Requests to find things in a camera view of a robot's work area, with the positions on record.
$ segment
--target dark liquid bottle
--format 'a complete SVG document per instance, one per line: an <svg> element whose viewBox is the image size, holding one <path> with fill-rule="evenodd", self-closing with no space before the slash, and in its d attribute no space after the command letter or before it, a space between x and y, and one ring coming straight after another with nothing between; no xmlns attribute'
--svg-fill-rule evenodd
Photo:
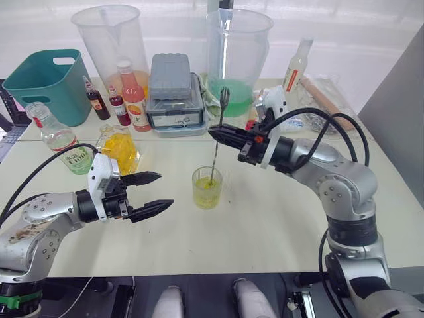
<svg viewBox="0 0 424 318"><path fill-rule="evenodd" d="M87 98L90 100L91 106L93 106L97 116L99 116L102 121L108 119L111 114L109 114L109 111L107 110L105 102L103 101L103 98L101 98L99 91L93 87L93 85L85 76L82 78L84 79Z"/></svg>
<svg viewBox="0 0 424 318"><path fill-rule="evenodd" d="M117 90L113 86L109 86L109 101L112 104L113 110L115 111L118 121L122 126L128 126L131 124L130 116L125 108L124 100L118 95Z"/></svg>

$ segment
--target orange juice bottle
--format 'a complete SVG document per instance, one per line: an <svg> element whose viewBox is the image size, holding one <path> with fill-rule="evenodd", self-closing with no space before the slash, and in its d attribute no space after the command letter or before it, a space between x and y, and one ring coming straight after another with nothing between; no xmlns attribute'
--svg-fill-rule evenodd
<svg viewBox="0 0 424 318"><path fill-rule="evenodd" d="M121 60L117 64L123 84L122 97L136 131L149 131L152 129L146 117L146 99L144 90L135 78L133 67L128 60Z"/></svg>

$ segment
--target table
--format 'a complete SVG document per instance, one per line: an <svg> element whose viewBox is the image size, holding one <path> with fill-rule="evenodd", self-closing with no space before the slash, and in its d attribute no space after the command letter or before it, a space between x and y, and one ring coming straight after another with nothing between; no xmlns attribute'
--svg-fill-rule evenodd
<svg viewBox="0 0 424 318"><path fill-rule="evenodd" d="M74 127L81 142L95 143L95 113ZM4 206L19 184L50 150L36 141L30 126L0 164ZM307 136L301 132L292 136ZM192 200L191 174L210 165L215 142L209 135L159 139L153 132L133 133L142 154L138 170L160 172L162 178L130 187L129 201L140 207L155 199L175 199L165 212L131 224L94 222L63 241L50 276L128 276L241 272L316 271L319 240L327 227L321 202L304 185L274 171L237 161L237 150L220 146L217 167L224 190L217 208L204 211ZM346 157L343 141L326 142ZM362 155L362 143L353 140ZM374 197L378 230L384 238L389 267L422 266L424 250L408 248L424 241L424 210L375 141L370 141L370 167L379 182ZM75 176L60 161L41 171L18 201L41 192L87 188L86 176ZM13 215L3 225L16 221Z"/></svg>

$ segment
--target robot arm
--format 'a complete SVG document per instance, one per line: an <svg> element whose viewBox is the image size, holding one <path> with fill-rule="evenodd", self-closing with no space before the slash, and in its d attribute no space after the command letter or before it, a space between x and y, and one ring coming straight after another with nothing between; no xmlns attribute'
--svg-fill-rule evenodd
<svg viewBox="0 0 424 318"><path fill-rule="evenodd" d="M97 220L138 222L167 209L174 200L157 200L133 209L127 186L148 184L160 174L119 176L116 160L96 154L88 174L89 192L46 194L22 208L21 218L0 235L0 313L22 317L37 312L42 283L64 237Z"/></svg>
<svg viewBox="0 0 424 318"><path fill-rule="evenodd" d="M239 149L239 161L264 167L263 160L267 160L277 171L315 192L329 224L331 253L326 255L325 263L332 289L340 297L350 297L361 317L422 317L424 305L390 289L372 199L377 181L369 168L320 144L312 158L294 170L313 146L311 140L280 137L273 144L255 127L245 131L231 125L211 127L209 133L217 142ZM271 156L266 154L268 147L274 150Z"/></svg>

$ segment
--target plastic bottle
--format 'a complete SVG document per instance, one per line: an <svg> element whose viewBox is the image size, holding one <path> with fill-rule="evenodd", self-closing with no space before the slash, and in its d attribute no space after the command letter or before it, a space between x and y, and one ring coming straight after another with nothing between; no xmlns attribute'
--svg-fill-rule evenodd
<svg viewBox="0 0 424 318"><path fill-rule="evenodd" d="M53 152L59 152L78 143L71 128L62 124L41 102L26 106L26 112L41 129L41 139ZM89 172L93 155L84 147L72 149L59 157L74 174Z"/></svg>
<svg viewBox="0 0 424 318"><path fill-rule="evenodd" d="M123 84L122 97L127 106L132 124L136 131L149 131L152 129L146 117L146 100L143 88L137 83L133 67L128 60L121 60L117 64Z"/></svg>
<svg viewBox="0 0 424 318"><path fill-rule="evenodd" d="M303 76L307 66L307 55L311 50L312 43L312 38L302 38L296 54L291 58L283 80L283 88L286 93L293 91Z"/></svg>
<svg viewBox="0 0 424 318"><path fill-rule="evenodd" d="M107 110L105 102L103 101L103 98L101 98L99 91L93 87L93 84L90 83L85 75L82 75L82 78L84 80L85 90L87 91L87 98L90 100L91 106L93 106L97 116L99 116L102 121L108 119L111 114L109 114L109 111Z"/></svg>
<svg viewBox="0 0 424 318"><path fill-rule="evenodd" d="M118 95L117 90L111 85L109 86L109 101L112 104L113 110L118 118L119 123L122 126L128 126L131 124L131 119L125 108L124 100Z"/></svg>

